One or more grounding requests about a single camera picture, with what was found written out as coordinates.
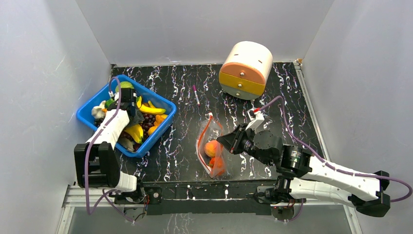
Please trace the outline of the peach fruit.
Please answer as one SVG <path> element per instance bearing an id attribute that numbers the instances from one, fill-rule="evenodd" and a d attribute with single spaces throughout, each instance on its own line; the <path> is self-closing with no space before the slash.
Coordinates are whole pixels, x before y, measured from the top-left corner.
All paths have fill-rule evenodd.
<path id="1" fill-rule="evenodd" d="M 220 148 L 220 144 L 216 140 L 207 142 L 204 146 L 204 152 L 209 158 L 214 158 Z"/>

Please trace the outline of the clear zip top bag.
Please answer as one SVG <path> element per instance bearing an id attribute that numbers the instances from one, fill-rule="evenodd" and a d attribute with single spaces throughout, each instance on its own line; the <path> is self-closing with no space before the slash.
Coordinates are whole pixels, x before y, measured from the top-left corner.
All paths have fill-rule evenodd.
<path id="1" fill-rule="evenodd" d="M 224 148 L 217 141 L 217 138 L 222 135 L 222 125 L 210 113 L 209 118 L 200 124 L 195 148 L 199 162 L 212 179 L 217 179 L 226 173 Z"/>

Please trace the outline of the orange tangerine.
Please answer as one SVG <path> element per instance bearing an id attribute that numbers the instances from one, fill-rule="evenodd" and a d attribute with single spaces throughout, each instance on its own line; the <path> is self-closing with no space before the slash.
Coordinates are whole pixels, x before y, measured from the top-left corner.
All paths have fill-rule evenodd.
<path id="1" fill-rule="evenodd" d="M 225 173 L 225 162 L 222 157 L 213 157 L 210 159 L 208 166 L 211 168 L 211 175 L 221 176 Z"/>

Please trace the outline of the yellow banana bunch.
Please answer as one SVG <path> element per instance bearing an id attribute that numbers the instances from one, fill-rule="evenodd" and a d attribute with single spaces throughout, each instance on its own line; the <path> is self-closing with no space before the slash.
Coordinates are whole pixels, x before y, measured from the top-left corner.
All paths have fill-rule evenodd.
<path id="1" fill-rule="evenodd" d="M 140 124 L 126 128 L 124 132 L 130 135 L 136 143 L 141 144 L 143 142 L 144 132 Z"/>

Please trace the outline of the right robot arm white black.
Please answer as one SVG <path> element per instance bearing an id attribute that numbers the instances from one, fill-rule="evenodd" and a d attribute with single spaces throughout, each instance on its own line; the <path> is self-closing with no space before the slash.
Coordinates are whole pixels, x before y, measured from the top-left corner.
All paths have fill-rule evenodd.
<path id="1" fill-rule="evenodd" d="M 337 165 L 330 168 L 308 151 L 283 144 L 270 131 L 256 133 L 246 124 L 217 137 L 217 141 L 231 154 L 247 153 L 263 164 L 275 166 L 279 176 L 274 187 L 258 187 L 253 195 L 259 203 L 317 199 L 347 205 L 372 217 L 384 217 L 391 207 L 390 197 L 384 193 L 390 183 L 384 171 L 359 176 Z"/>

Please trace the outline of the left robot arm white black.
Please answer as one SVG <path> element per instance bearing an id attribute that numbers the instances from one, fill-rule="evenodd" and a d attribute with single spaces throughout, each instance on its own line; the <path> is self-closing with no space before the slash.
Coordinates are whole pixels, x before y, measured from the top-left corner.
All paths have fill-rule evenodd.
<path id="1" fill-rule="evenodd" d="M 74 148 L 77 182 L 85 189 L 112 188 L 112 197 L 139 203 L 145 198 L 145 189 L 138 185 L 137 177 L 121 172 L 114 153 L 124 128 L 143 117 L 137 110 L 137 93 L 134 88 L 118 88 L 109 95 L 109 100 L 91 110 L 98 122 L 94 135 Z"/>

